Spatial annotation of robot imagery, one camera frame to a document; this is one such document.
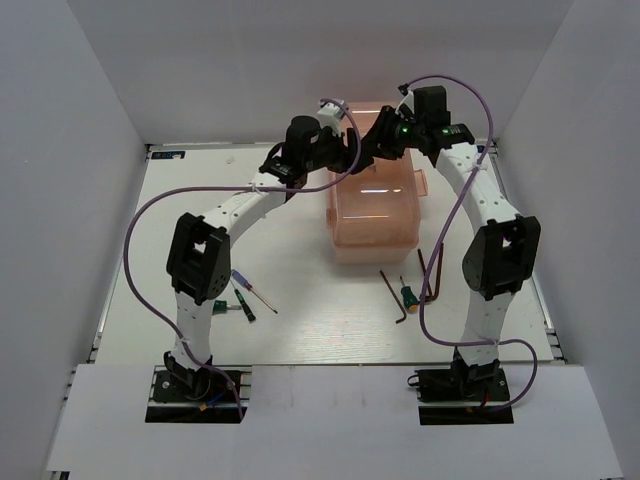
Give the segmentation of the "pink plastic toolbox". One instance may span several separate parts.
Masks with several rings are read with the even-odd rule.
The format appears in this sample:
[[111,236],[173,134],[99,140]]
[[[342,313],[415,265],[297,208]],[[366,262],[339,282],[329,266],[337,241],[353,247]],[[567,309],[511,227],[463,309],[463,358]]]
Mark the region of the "pink plastic toolbox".
[[419,198],[428,194],[424,171],[411,152],[398,160],[376,158],[328,191],[326,220],[335,261],[398,264],[419,241]]

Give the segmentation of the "large brown hex key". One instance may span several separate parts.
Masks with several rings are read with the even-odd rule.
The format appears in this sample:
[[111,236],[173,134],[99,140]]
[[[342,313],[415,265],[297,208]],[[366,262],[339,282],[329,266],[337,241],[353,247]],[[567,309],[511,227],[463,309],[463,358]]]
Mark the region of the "large brown hex key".
[[[417,249],[417,255],[418,255],[422,273],[426,274],[426,270],[427,270],[426,262],[424,260],[422,250],[420,248]],[[427,294],[425,295],[426,303],[431,303],[437,300],[439,297],[440,289],[441,289],[443,258],[444,258],[444,244],[441,243],[438,249],[438,259],[436,262],[435,285],[432,286],[430,282],[427,282]]]

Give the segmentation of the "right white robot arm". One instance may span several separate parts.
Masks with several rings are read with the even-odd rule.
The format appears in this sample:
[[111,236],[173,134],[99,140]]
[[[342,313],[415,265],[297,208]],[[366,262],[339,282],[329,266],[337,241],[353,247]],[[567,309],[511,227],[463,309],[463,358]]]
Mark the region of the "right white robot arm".
[[523,216],[503,196],[485,169],[486,152],[477,148],[465,125],[451,124],[443,107],[385,105],[365,145],[369,154],[386,160],[396,160],[408,149],[419,150],[456,194],[454,208],[463,210],[470,221],[474,238],[462,260],[470,300],[462,337],[451,345],[449,368],[422,370],[417,378],[426,401],[490,402],[503,373],[498,348],[505,342],[505,317],[532,275],[540,223],[534,216]]

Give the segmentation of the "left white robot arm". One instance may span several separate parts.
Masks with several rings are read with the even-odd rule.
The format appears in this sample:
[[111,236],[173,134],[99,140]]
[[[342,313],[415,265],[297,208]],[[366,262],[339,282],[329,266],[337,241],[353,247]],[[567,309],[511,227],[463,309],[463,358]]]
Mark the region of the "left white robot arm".
[[[204,215],[185,213],[178,219],[167,272],[175,291],[180,333],[172,350],[164,354],[164,364],[188,398],[202,398],[211,387],[211,374],[203,366],[213,361],[209,340],[212,309],[231,277],[233,244],[260,218],[291,199],[293,190],[303,188],[310,172],[325,168],[337,174],[356,174],[373,163],[375,147],[373,135],[365,135],[355,160],[352,129],[343,140],[315,118],[296,116],[285,141],[269,151],[247,192],[234,194]],[[266,187],[291,191],[266,193]]]

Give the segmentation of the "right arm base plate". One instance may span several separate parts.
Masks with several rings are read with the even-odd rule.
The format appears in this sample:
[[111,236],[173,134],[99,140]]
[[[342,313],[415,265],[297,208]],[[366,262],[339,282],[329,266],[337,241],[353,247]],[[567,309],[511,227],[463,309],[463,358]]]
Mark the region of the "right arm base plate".
[[416,390],[421,426],[508,425],[514,423],[504,370],[496,377],[461,387],[449,369],[416,370],[407,378]]

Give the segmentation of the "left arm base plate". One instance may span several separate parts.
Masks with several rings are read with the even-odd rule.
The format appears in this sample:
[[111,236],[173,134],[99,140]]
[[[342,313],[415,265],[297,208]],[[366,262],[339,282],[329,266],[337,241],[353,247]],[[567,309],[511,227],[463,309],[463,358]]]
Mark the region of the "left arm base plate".
[[251,394],[251,371],[227,369],[234,392],[218,374],[194,393],[166,368],[154,371],[145,413],[147,424],[240,424]]

